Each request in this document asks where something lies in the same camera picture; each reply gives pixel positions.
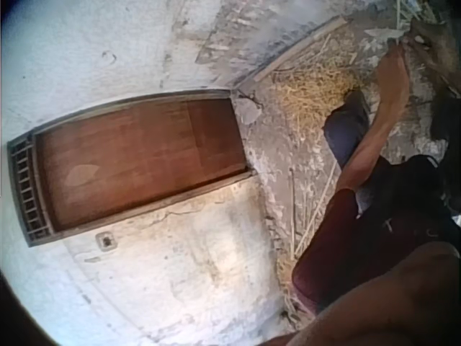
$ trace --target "concrete floor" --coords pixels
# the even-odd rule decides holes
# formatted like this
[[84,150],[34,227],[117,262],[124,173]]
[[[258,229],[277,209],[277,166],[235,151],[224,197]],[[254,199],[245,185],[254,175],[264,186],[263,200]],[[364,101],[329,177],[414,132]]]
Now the concrete floor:
[[[364,30],[395,28],[392,9],[371,9],[348,20],[349,24],[280,66],[250,95],[233,95],[246,155],[264,191],[289,329],[299,329],[313,318],[294,296],[290,273],[321,222],[340,173],[323,138],[323,121],[355,86],[361,86],[373,119],[379,103],[374,70],[387,45],[382,32],[373,36],[374,32]],[[440,160],[445,143],[429,139],[433,89],[412,52],[407,52],[407,63],[411,76],[407,113],[382,154],[394,164],[414,154]],[[295,255],[293,247],[299,248]]]

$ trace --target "leg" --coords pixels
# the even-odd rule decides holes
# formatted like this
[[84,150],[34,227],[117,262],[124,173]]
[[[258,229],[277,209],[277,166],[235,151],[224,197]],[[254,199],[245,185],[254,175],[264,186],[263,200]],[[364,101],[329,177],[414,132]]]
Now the leg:
[[[344,105],[334,110],[325,121],[325,139],[342,169],[370,126],[365,107],[362,92],[354,90],[346,97]],[[383,179],[389,175],[390,167],[389,161],[380,156],[372,175],[357,191],[357,202],[361,211],[370,206]]]

